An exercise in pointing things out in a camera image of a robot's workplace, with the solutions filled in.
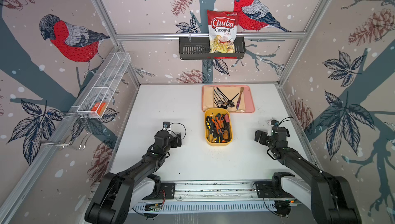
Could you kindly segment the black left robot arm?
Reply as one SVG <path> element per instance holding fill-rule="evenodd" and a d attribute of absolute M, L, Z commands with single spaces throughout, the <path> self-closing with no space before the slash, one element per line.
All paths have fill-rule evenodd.
<path fill-rule="evenodd" d="M 133 191 L 143 180 L 158 178 L 154 173 L 170 156 L 171 148 L 182 146 L 182 134 L 171 130 L 160 130 L 142 159 L 130 168 L 107 173 L 99 184 L 84 220 L 90 224 L 123 224 L 132 204 Z"/>

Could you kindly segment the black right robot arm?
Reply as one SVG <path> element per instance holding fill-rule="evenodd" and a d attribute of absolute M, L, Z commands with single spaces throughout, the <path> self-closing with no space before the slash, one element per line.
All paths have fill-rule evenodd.
<path fill-rule="evenodd" d="M 255 132 L 254 140 L 268 147 L 273 160 L 292 170 L 291 174 L 276 173 L 274 190 L 286 192 L 307 206 L 318 224 L 360 224 L 362 219 L 349 182 L 333 176 L 288 146 L 287 128 L 273 126 L 271 133 Z"/>

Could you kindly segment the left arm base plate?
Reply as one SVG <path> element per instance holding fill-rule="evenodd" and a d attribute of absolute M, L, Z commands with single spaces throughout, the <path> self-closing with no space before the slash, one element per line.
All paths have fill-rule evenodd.
<path fill-rule="evenodd" d="M 156 184 L 151 195 L 144 198 L 144 200 L 168 200 L 174 199 L 175 183 L 159 183 Z"/>

